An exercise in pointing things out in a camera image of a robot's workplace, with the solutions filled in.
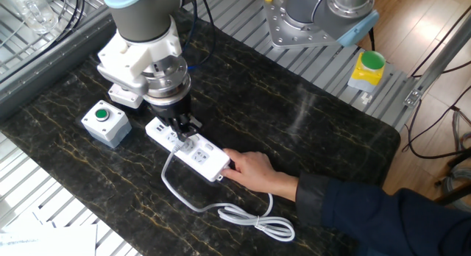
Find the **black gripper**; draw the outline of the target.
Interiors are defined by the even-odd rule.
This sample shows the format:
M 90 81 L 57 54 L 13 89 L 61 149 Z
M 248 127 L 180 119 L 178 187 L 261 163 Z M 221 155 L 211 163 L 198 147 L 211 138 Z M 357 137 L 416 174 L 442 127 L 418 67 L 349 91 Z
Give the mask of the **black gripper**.
M 199 133 L 201 122 L 191 114 L 191 95 L 170 105 L 151 105 L 155 115 L 176 133 L 177 138 L 184 142 L 185 139 Z

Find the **person's right hand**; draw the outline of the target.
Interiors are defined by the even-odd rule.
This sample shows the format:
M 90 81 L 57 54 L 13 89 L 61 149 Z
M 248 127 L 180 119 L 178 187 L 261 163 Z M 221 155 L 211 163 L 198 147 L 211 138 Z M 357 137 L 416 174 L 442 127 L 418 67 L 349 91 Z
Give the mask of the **person's right hand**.
M 299 179 L 286 173 L 275 171 L 269 158 L 261 152 L 240 153 L 234 149 L 224 149 L 234 162 L 234 169 L 225 169 L 222 176 L 231 179 L 245 188 L 270 193 L 292 202 L 296 199 Z

